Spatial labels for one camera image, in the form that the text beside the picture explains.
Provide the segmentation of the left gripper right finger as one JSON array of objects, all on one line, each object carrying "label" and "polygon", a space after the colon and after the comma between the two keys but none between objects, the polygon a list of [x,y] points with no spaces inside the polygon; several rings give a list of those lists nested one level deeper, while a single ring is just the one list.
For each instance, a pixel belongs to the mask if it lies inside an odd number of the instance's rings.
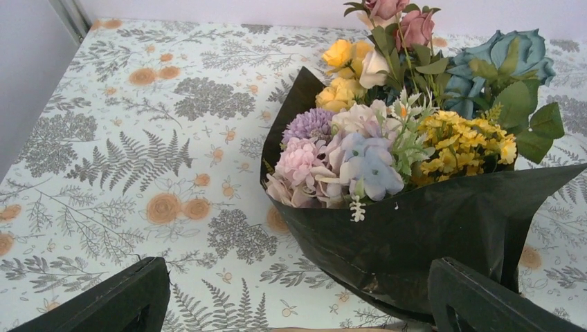
[{"label": "left gripper right finger", "polygon": [[584,331],[460,262],[431,263],[428,298],[438,331]]}]

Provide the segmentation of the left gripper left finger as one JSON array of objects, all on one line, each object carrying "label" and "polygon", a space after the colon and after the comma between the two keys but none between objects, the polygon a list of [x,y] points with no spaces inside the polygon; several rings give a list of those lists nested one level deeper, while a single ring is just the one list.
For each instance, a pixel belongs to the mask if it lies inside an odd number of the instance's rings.
[{"label": "left gripper left finger", "polygon": [[162,257],[146,257],[14,331],[162,330],[170,277]]}]

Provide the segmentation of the black wrapping paper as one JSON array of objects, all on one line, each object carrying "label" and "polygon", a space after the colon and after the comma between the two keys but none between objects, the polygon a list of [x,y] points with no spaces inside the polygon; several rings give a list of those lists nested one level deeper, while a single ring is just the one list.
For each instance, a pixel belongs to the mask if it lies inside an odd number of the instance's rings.
[{"label": "black wrapping paper", "polygon": [[433,323],[432,261],[452,257],[518,289],[518,261],[532,219],[585,165],[507,170],[455,178],[368,205],[364,221],[347,209],[274,207],[304,256],[380,311]]}]

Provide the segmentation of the colourful artificial flower bouquet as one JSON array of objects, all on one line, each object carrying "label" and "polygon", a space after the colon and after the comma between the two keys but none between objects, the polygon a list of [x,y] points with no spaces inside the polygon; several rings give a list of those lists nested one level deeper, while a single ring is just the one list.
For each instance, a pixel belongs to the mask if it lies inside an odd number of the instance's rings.
[{"label": "colourful artificial flower bouquet", "polygon": [[434,49],[435,8],[352,1],[367,41],[335,41],[322,55],[332,81],[278,127],[280,155],[263,187],[293,208],[369,204],[425,185],[540,163],[564,136],[556,102],[538,104],[554,78],[537,30],[496,31],[446,56]]}]

